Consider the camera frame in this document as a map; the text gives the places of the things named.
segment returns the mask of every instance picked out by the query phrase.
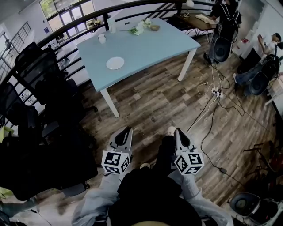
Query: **light blue table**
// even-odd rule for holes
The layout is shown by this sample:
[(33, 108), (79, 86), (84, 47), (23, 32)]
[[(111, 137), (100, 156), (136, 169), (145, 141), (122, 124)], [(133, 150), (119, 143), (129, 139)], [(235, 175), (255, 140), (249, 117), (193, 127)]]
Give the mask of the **light blue table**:
[[(158, 64), (188, 51), (189, 55), (179, 75), (182, 81), (200, 44), (162, 19), (152, 19), (160, 25), (159, 31), (146, 28), (141, 35), (129, 31), (114, 34), (105, 32), (106, 43), (94, 36), (77, 45), (82, 61), (96, 91), (100, 91), (116, 117), (119, 113), (107, 88), (145, 68)], [(118, 70), (110, 70), (106, 62), (112, 57), (122, 57), (125, 64)]]

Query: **power strip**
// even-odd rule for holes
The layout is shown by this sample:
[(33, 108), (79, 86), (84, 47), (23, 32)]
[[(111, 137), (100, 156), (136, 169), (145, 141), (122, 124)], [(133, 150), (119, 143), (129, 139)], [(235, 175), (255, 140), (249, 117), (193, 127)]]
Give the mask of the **power strip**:
[(216, 87), (211, 89), (212, 94), (214, 94), (216, 97), (221, 98), (223, 96), (222, 91)]

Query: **black backpack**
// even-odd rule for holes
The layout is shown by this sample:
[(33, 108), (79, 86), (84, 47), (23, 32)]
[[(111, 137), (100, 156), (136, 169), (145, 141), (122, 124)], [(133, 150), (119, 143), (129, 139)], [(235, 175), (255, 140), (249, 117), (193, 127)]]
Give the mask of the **black backpack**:
[(217, 24), (216, 32), (221, 38), (227, 39), (230, 42), (234, 42), (239, 31), (237, 19), (240, 15), (240, 12), (236, 10), (234, 15), (231, 16), (226, 5), (221, 4), (221, 7), (226, 15), (226, 19)]

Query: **shoe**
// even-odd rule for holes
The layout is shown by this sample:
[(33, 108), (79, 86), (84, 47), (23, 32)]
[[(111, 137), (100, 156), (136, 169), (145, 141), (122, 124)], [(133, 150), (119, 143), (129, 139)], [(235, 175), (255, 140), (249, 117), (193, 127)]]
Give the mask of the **shoe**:
[(141, 168), (144, 168), (144, 167), (149, 167), (149, 168), (150, 168), (150, 164), (149, 164), (149, 163), (143, 163), (143, 164), (140, 166), (140, 169), (141, 169)]
[(167, 135), (168, 135), (168, 136), (174, 136), (175, 130), (176, 130), (176, 127), (175, 127), (175, 126), (170, 126), (170, 127), (167, 129)]
[(203, 54), (203, 58), (208, 62), (209, 65), (212, 65), (211, 60), (207, 57), (207, 54)]
[(234, 78), (235, 83), (237, 84), (236, 76), (237, 76), (237, 74), (236, 74), (236, 73), (234, 73), (234, 74), (233, 74), (233, 78)]

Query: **wooden floor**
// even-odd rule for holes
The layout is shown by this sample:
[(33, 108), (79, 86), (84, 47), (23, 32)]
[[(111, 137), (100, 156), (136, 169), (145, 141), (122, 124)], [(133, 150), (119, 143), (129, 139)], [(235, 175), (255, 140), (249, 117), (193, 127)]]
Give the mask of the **wooden floor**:
[[(99, 110), (97, 113), (89, 113), (82, 121), (83, 127), (98, 141), (98, 163), (101, 163), (102, 151), (106, 148), (110, 135), (123, 126), (131, 126), (134, 130), (133, 167), (139, 167), (144, 162), (155, 163), (161, 139), (169, 126), (188, 130), (212, 96), (210, 90), (206, 95), (200, 95), (197, 91), (198, 85), (206, 81), (211, 84), (213, 81), (212, 70), (203, 60), (203, 53), (208, 49), (207, 40), (202, 37), (197, 42), (201, 44), (201, 48), (197, 50), (182, 82), (177, 78), (187, 54), (152, 66), (108, 88), (120, 114), (119, 118), (114, 117), (102, 95), (95, 92), (91, 83), (83, 88), (85, 106), (96, 105)], [(229, 89), (223, 91), (236, 103), (238, 101), (233, 89), (232, 74), (239, 63), (232, 55), (225, 63), (218, 65), (231, 84)], [(216, 70), (214, 79), (219, 82)], [(223, 87), (229, 87), (227, 81), (221, 83)], [(199, 91), (204, 93), (207, 88), (208, 86), (201, 86)], [(214, 115), (211, 134), (203, 142), (203, 150), (216, 166), (225, 168), (229, 175), (245, 183), (247, 178), (244, 175), (256, 165), (258, 157), (255, 153), (243, 153), (242, 150), (256, 143), (274, 140), (275, 128), (272, 124), (275, 110), (272, 105), (264, 106), (267, 100), (265, 96), (245, 98), (241, 90), (238, 91), (238, 96), (247, 113), (241, 117), (234, 108), (223, 109), (219, 106)], [(217, 104), (215, 101), (209, 113), (189, 132), (198, 148), (209, 131), (212, 113)], [(224, 96), (221, 105), (230, 107), (235, 104)], [(214, 168), (206, 157), (205, 160), (205, 167), (196, 176), (197, 184), (202, 188), (204, 197), (221, 206), (241, 189), (241, 185)], [(98, 185), (100, 178), (101, 175), (95, 178), (92, 185)]]

